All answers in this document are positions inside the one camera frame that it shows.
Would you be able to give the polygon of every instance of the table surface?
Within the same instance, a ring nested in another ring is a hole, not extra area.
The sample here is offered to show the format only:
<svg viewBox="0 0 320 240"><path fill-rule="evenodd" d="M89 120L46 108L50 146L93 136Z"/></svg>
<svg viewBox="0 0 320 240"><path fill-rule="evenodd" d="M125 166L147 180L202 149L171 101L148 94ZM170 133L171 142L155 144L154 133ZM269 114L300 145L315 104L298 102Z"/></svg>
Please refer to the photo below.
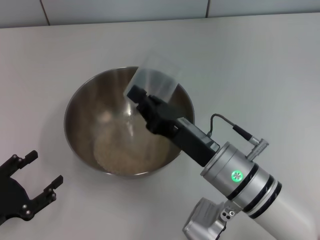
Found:
<svg viewBox="0 0 320 240"><path fill-rule="evenodd" d="M320 13L0 29L0 164L38 151L13 176L31 198L64 177L57 201L29 222L5 222L1 239L185 240L198 200L225 200L184 153L152 176L125 179L90 169L67 144L73 93L105 70L139 66L151 49L183 67L200 129L220 113L269 141L256 161L309 206L320 228L319 44ZM223 121L215 126L218 143L250 151ZM273 237L241 213L221 239Z"/></svg>

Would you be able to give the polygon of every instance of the black bracket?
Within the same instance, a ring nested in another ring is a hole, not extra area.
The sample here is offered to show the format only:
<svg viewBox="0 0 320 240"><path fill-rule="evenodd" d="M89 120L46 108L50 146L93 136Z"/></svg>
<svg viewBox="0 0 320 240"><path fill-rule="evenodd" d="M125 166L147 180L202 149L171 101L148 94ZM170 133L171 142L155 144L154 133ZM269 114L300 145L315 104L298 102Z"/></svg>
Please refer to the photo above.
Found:
<svg viewBox="0 0 320 240"><path fill-rule="evenodd" d="M11 176L26 165L38 158L38 153L33 150L25 158L13 155L0 166L0 225L11 218L31 220L36 213L56 200L54 189L59 187L64 178L58 176L43 193L29 199L26 190Z"/></svg>

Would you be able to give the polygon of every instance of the white tile wall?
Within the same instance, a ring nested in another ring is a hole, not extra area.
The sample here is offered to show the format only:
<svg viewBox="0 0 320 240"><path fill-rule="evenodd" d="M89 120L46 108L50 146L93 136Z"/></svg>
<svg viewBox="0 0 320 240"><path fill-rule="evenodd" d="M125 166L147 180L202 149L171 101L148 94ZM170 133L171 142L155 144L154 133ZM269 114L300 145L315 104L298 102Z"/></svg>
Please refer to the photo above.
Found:
<svg viewBox="0 0 320 240"><path fill-rule="evenodd" d="M320 0L211 0L209 17L320 12Z"/></svg>
<svg viewBox="0 0 320 240"><path fill-rule="evenodd" d="M42 0L51 25L204 18L208 0Z"/></svg>
<svg viewBox="0 0 320 240"><path fill-rule="evenodd" d="M0 28L48 25L39 0L0 0Z"/></svg>

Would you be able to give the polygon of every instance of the transparent plastic sheet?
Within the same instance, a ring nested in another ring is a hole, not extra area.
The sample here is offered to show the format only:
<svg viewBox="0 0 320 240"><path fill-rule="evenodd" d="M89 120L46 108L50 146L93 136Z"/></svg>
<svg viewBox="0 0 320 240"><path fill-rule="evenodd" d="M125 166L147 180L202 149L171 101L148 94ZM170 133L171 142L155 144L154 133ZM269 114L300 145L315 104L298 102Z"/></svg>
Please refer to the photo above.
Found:
<svg viewBox="0 0 320 240"><path fill-rule="evenodd" d="M180 67L157 53L151 53L137 69L123 94L127 98L130 89L137 85L148 95L168 102L178 85L180 73Z"/></svg>

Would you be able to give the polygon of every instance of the green led light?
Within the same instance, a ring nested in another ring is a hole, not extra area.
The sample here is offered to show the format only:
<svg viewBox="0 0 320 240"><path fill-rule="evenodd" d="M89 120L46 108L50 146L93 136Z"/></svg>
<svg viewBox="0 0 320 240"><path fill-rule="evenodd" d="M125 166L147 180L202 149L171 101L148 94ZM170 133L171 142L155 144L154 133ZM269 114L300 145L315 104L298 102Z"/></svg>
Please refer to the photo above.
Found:
<svg viewBox="0 0 320 240"><path fill-rule="evenodd" d="M231 173L231 179L234 182L240 182L244 178L244 175L241 171L236 170Z"/></svg>

